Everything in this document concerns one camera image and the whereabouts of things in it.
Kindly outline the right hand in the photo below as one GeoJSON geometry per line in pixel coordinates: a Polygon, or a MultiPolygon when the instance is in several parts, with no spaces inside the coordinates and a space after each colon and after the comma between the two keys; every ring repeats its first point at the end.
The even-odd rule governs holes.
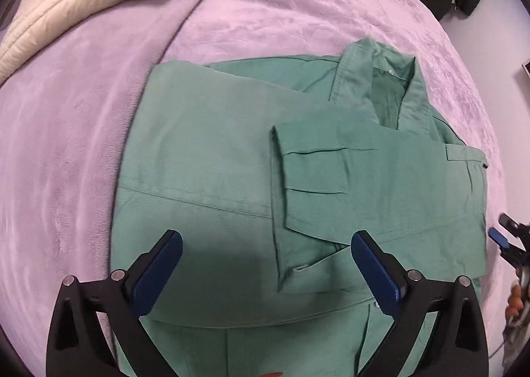
{"type": "Polygon", "coordinates": [[[523,293],[529,294],[529,289],[524,290],[519,284],[511,286],[510,295],[507,299],[507,308],[505,310],[506,320],[516,319],[520,311],[524,309],[523,293]]]}

